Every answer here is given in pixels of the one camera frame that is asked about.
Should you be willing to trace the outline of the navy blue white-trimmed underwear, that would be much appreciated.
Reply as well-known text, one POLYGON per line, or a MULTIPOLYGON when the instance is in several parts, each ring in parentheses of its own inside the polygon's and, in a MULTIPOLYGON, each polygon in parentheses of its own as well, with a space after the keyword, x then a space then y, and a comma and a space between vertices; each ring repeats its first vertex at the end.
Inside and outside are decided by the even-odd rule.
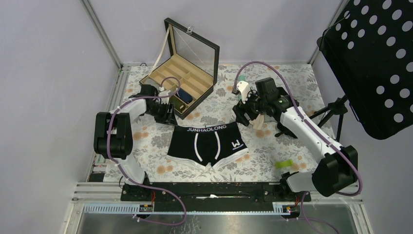
POLYGON ((186 104, 189 104, 193 101, 193 97, 183 89, 179 89, 176 95, 186 104))

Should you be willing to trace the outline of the black white-trimmed boxer briefs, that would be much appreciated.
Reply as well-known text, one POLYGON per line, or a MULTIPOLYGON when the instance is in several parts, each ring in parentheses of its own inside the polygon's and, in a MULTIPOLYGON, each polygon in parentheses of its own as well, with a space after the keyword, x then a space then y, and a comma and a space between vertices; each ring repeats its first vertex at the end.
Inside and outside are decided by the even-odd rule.
POLYGON ((167 158, 200 170, 211 165, 215 170, 248 152, 236 122, 203 128, 176 126, 167 158))

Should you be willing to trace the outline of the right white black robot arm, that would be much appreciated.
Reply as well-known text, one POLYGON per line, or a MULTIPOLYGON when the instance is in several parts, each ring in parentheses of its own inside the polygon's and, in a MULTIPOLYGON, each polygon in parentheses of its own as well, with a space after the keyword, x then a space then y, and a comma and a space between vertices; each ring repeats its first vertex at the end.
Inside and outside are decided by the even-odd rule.
POLYGON ((285 173, 279 188, 281 198, 293 200, 299 192, 317 191, 328 197, 357 181, 358 154, 354 147, 342 146, 308 117, 296 100, 273 78, 264 78, 251 89, 246 81, 235 84, 235 94, 241 100, 233 107, 236 121, 248 126, 260 115, 273 117, 282 128, 299 139, 318 164, 306 173, 285 173))

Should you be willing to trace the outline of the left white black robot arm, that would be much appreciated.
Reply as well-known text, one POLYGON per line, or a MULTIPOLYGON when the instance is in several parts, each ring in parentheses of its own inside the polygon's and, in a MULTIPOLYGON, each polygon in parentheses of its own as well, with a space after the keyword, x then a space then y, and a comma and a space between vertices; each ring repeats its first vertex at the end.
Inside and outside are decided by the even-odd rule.
POLYGON ((132 122, 140 116, 150 115, 156 123, 177 125, 174 105, 169 101, 175 94, 172 90, 144 84, 138 94, 128 97, 121 106, 96 114, 94 151, 115 163, 125 182, 134 185, 132 194, 139 200, 149 198, 151 188, 144 183, 146 172, 131 154, 132 122))

